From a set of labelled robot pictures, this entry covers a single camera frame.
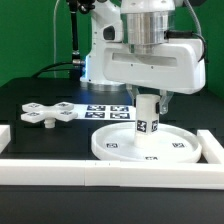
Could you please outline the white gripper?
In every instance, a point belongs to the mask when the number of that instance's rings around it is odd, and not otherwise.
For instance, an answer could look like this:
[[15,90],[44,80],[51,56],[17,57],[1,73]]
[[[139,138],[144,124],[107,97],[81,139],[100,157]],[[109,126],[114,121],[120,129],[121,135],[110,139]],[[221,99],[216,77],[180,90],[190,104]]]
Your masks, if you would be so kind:
[[156,44],[151,52],[141,52],[123,43],[123,34],[113,25],[103,29],[106,47],[103,51],[103,75],[107,80],[125,83],[132,105],[136,105],[139,87],[159,89],[156,112],[168,112],[173,92],[193,94],[205,85],[204,53],[206,45],[201,36],[192,39],[192,32],[168,30],[167,42]]

